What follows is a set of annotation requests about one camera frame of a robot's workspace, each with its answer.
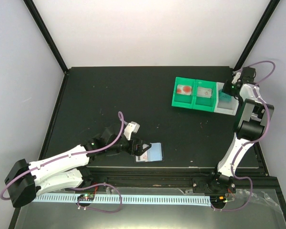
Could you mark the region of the black leather card holder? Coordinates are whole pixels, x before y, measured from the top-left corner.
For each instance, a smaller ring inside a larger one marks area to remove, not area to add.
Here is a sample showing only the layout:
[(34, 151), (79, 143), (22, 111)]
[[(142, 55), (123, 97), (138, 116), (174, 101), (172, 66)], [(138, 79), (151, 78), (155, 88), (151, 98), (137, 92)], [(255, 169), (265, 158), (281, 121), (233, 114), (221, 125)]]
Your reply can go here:
[(163, 148), (161, 143), (152, 143), (152, 147), (147, 151), (147, 153), (149, 160), (148, 162), (164, 161)]

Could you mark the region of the white card red pattern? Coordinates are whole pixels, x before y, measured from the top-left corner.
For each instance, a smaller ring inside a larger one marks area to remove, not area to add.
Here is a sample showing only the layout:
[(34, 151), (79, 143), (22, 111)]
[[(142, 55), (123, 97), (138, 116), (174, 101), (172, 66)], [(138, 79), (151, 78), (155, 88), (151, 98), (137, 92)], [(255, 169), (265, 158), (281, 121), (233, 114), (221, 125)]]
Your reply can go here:
[(211, 98), (212, 97), (212, 89), (198, 86), (197, 87), (197, 97)]

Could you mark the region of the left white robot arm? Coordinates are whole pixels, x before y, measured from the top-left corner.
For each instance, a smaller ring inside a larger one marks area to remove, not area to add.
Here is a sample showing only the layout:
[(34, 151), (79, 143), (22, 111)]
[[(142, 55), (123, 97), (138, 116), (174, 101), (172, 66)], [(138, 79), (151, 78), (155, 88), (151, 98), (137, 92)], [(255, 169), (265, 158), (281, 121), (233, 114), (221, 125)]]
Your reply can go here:
[(31, 203), (36, 197), (65, 188), (88, 190), (93, 179), (86, 166), (109, 154), (126, 152), (141, 156), (151, 149), (152, 144), (136, 137), (136, 131), (124, 131), (108, 127), (102, 134), (95, 135), (76, 147), (43, 160), (27, 162), (18, 160), (6, 176), (3, 200), (9, 200), (14, 208)]

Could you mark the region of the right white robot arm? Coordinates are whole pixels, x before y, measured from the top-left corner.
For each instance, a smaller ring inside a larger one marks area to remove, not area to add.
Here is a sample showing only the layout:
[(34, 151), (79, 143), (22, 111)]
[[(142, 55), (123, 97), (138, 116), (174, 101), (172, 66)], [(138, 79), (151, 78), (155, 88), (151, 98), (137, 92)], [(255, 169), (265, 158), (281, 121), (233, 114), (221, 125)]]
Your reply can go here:
[(266, 136), (275, 107), (262, 98), (260, 82), (255, 82), (255, 75), (255, 68), (244, 67), (224, 83), (222, 92), (241, 103), (233, 126), (234, 137), (215, 169), (206, 177), (193, 179), (194, 192), (216, 195), (227, 192), (233, 181), (240, 179), (236, 169), (246, 152)]

